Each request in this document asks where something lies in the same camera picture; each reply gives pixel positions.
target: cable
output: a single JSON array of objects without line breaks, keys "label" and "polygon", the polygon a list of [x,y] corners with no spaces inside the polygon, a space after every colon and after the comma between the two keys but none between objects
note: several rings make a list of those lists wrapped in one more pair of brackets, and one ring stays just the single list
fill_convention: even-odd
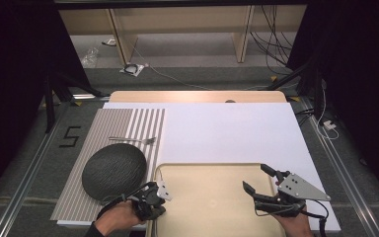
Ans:
[{"label": "cable", "polygon": [[[140,58],[142,58],[144,61],[147,61],[141,54],[140,52],[134,47],[133,44],[130,43],[130,45],[133,47],[133,50],[139,55]],[[172,76],[169,76],[169,75],[166,75],[164,73],[161,73],[159,72],[158,70],[156,70],[154,67],[152,67],[152,65],[150,63],[148,63],[149,67],[154,71],[156,72],[157,74],[161,75],[161,76],[164,76],[164,77],[167,77],[167,78],[170,78],[174,81],[177,81],[185,86],[189,86],[189,87],[194,87],[194,88],[198,88],[198,89],[203,89],[203,90],[207,90],[207,91],[217,91],[215,89],[211,89],[211,88],[208,88],[208,87],[202,87],[202,86],[197,86],[197,85],[193,85],[193,84],[189,84],[189,83],[186,83],[186,82],[183,82],[175,77],[172,77]],[[245,89],[240,89],[241,91],[248,91],[248,90],[251,90],[251,89],[255,89],[255,88],[266,88],[267,86],[253,86],[253,87],[249,87],[249,88],[245,88]]]},{"label": "cable", "polygon": [[319,128],[319,124],[320,124],[320,121],[322,120],[322,117],[324,116],[324,113],[325,113],[325,110],[326,110],[326,94],[325,94],[325,89],[323,88],[322,86],[322,92],[323,92],[323,110],[322,110],[322,114],[321,116],[319,117],[318,119],[318,122],[316,123],[316,129],[318,130],[319,134],[329,140],[335,140],[337,139],[338,137],[340,137],[340,134],[337,132],[336,129],[332,128],[331,130],[334,131],[337,135],[335,137],[328,137],[324,134],[322,134],[322,132],[320,131],[320,128]]},{"label": "cable", "polygon": [[290,41],[288,41],[287,37],[285,36],[285,34],[283,32],[281,32],[282,36],[285,38],[285,41],[287,41],[287,43],[292,47],[293,44],[290,43]]}]

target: floor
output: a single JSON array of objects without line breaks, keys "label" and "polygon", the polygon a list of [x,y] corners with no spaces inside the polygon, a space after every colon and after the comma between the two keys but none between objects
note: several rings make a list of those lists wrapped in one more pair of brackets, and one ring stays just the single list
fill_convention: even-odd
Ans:
[{"label": "floor", "polygon": [[[262,39],[269,39],[269,34],[259,34],[259,36]],[[285,36],[287,37],[287,40],[282,40],[281,43],[284,46],[289,47],[289,45],[293,43],[295,39],[295,33],[287,33]],[[84,61],[83,59],[86,58],[86,56],[92,56],[93,52],[96,52],[94,48],[98,50],[96,53],[96,60],[92,61],[91,64],[86,64],[85,67],[101,69],[122,68],[123,65],[120,63],[116,48],[114,46],[101,44],[102,41],[108,40],[111,37],[112,36],[72,37],[72,41],[78,52],[78,57],[82,61]],[[270,47],[269,51],[272,52],[272,54],[277,55],[278,58],[283,58],[283,53],[280,53],[280,51],[277,49]],[[271,59],[263,52],[261,52],[252,38],[250,38],[248,42],[245,62],[238,63],[236,61],[231,36],[228,34],[177,34],[139,36],[139,40],[136,45],[136,51],[134,52],[130,62],[142,65],[150,64],[154,68],[269,67],[269,70],[274,71],[270,74],[273,74],[277,77],[280,77],[284,73],[289,72],[289,70],[282,67],[280,63],[276,62],[274,59]],[[81,118],[81,113],[84,113],[86,110],[93,111],[99,108],[102,104],[103,102],[87,104],[81,108],[82,112],[76,111],[77,108],[74,105],[70,105],[69,109],[65,110],[65,113],[67,113],[68,117],[73,118],[75,122],[83,123],[84,126],[87,126],[92,122],[92,118]],[[292,105],[293,110],[295,111],[301,111],[313,107],[312,103],[307,99],[300,103],[292,103]],[[333,202],[333,208],[336,211],[337,217],[339,218],[341,228],[345,229],[345,231],[341,234],[329,235],[379,236],[379,231],[377,230],[377,228],[379,228],[379,186],[377,185],[375,178],[371,176],[369,169],[359,163],[359,152],[354,149],[353,142],[348,136],[347,129],[341,126],[340,121],[340,138],[332,140],[330,142],[325,142],[323,139],[321,139],[320,135],[317,134],[316,126],[313,125],[313,122],[315,122],[315,120],[309,119],[307,122],[309,122],[308,125],[301,126],[302,132],[305,138],[315,137],[312,139],[306,138],[306,143],[309,147],[310,152],[316,154],[319,157],[326,157],[323,160],[315,160],[316,167],[320,172],[320,175],[325,177],[322,178],[322,180],[325,180],[325,182],[327,182],[324,184],[326,189],[331,193],[338,194]],[[36,121],[36,124],[34,124],[34,127],[38,127],[39,129],[45,128],[44,108],[38,109],[38,119]],[[7,171],[6,176],[4,176],[0,182],[0,218],[5,211],[7,204],[11,200],[11,195],[17,191],[18,186],[13,185],[14,181],[20,183],[24,177],[25,172],[29,170],[29,166],[34,162],[38,154],[40,152],[45,152],[35,149],[35,147],[39,147],[39,144],[42,141],[42,135],[32,132],[30,136],[30,143],[25,144],[25,146],[23,146],[21,149],[21,153],[27,158],[14,161],[11,164],[12,169],[9,169]],[[47,139],[51,144],[54,139],[58,138],[60,137],[48,137]],[[53,154],[53,156],[61,157],[62,154]],[[70,156],[77,157],[77,154],[70,154]],[[347,167],[347,174],[350,176],[349,179],[341,179],[340,181],[337,177],[341,176],[344,173],[334,172],[336,169],[333,167],[337,166],[340,160],[342,161],[341,164]],[[56,163],[57,160],[44,162],[48,163],[46,164],[47,167],[52,167],[51,163]],[[54,174],[56,173],[51,169],[46,172],[49,174],[51,174],[51,172]],[[36,180],[37,182],[40,182],[40,174],[38,174]],[[348,181],[350,180],[353,180],[355,183],[349,184]],[[349,187],[351,190],[346,191],[345,187]],[[38,198],[27,198],[24,201],[24,206],[20,210],[19,216],[46,219],[47,216],[51,215],[53,206],[58,199],[58,197],[51,194],[52,190],[56,190],[56,188],[46,187],[45,190],[43,190],[39,184],[32,185],[28,192],[35,194],[35,197]],[[359,201],[357,203],[350,201],[352,198],[356,197],[363,198],[364,203],[361,203]],[[37,212],[33,211],[33,209],[37,208],[38,206],[40,209],[40,212],[38,213],[39,216],[35,216]],[[360,215],[358,210],[363,207],[368,208],[370,210],[369,213],[372,215]],[[371,218],[375,218],[375,224],[371,221]],[[46,223],[42,229],[53,229],[53,225],[55,224]],[[37,228],[29,228],[29,222],[27,220],[22,224],[16,223],[15,226],[16,228],[14,227],[9,232],[9,236],[25,236],[26,233],[30,233],[27,234],[28,236],[80,236],[84,233],[84,230],[78,231],[63,229],[60,230],[60,232],[43,234],[40,233],[39,229]]]}]

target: table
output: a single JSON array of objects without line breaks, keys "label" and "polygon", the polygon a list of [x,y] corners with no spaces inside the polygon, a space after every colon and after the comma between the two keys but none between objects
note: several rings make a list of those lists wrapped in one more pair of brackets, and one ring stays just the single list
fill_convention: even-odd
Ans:
[{"label": "table", "polygon": [[[233,100],[236,103],[223,103],[228,100]],[[188,161],[193,163],[217,163],[217,157],[222,163],[252,163],[258,162],[257,156],[260,154],[262,155],[261,161],[264,161],[264,163],[269,164],[271,167],[279,167],[278,169],[281,170],[290,169],[295,171],[318,189],[323,190],[291,107],[285,102],[285,98],[280,92],[114,92],[110,102],[106,103],[105,108],[102,110],[107,112],[112,111],[111,109],[114,108],[125,110],[159,110],[164,108],[162,110],[165,110],[167,115],[163,123],[162,137],[160,137],[162,143],[159,143],[159,152],[162,155],[155,158],[155,162],[150,163],[152,171],[163,163],[183,163]],[[226,114],[228,110],[238,112],[226,117],[226,115],[229,115]],[[258,120],[252,121],[250,119],[252,117],[258,118]],[[198,141],[194,141],[193,137],[197,135],[197,131],[192,131],[191,126],[193,124],[183,126],[179,123],[180,119],[183,118],[194,122],[199,130],[205,130],[205,136]],[[244,122],[237,122],[237,125],[232,125],[232,127],[229,125],[231,122],[239,120]],[[223,127],[229,134],[244,130],[244,137],[238,137],[238,142],[223,137],[223,147],[216,149],[213,147],[214,142],[211,142],[210,135],[220,135],[220,132],[222,133],[224,130]],[[178,130],[187,134],[188,139],[181,143],[176,142],[178,140],[176,138]],[[262,136],[264,139],[260,139],[258,144],[250,139],[258,136],[255,133],[257,131],[265,134]],[[280,144],[287,138],[290,139],[290,142],[285,145],[286,149],[281,149],[279,145],[272,145],[273,143]],[[191,150],[183,154],[182,151],[188,151],[189,145],[192,145]],[[213,148],[202,151],[202,147],[205,146]],[[242,160],[235,160],[235,157],[231,154],[235,150],[242,151],[237,156]],[[308,205],[310,211],[322,211],[318,206],[313,206],[313,203],[308,203]],[[331,206],[328,203],[326,203],[326,206],[330,211],[327,230],[340,231]],[[66,226],[78,224],[78,222],[69,222],[68,220],[59,220],[58,223]],[[317,220],[311,219],[311,226],[312,229],[317,230],[319,226]]]}]

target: grooved aluminum board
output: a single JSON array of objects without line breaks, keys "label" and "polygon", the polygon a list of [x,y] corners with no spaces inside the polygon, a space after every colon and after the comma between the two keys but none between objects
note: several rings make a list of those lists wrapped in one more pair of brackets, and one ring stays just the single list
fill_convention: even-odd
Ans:
[{"label": "grooved aluminum board", "polygon": [[163,164],[156,172],[160,177],[173,199],[151,224],[151,236],[285,236],[273,217],[255,214],[254,201],[243,189],[245,181],[258,194],[274,195],[260,164]]},{"label": "grooved aluminum board", "polygon": [[147,181],[152,179],[153,166],[157,163],[159,142],[165,118],[163,109],[98,110],[87,135],[81,153],[70,173],[63,192],[50,219],[87,222],[95,220],[103,207],[89,197],[82,188],[82,171],[92,155],[103,147],[120,141],[111,141],[109,136],[146,138],[156,136],[153,145],[127,142],[139,148],[147,160]]}]

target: metal fork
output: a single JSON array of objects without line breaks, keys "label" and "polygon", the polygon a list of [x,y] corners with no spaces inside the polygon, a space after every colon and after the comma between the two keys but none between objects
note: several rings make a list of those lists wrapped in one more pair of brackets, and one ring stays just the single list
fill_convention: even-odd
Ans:
[{"label": "metal fork", "polygon": [[118,141],[137,141],[141,142],[145,145],[151,145],[155,143],[156,136],[152,138],[146,138],[146,139],[134,139],[134,138],[127,138],[127,137],[121,137],[121,136],[110,136],[109,140],[118,140]]}]

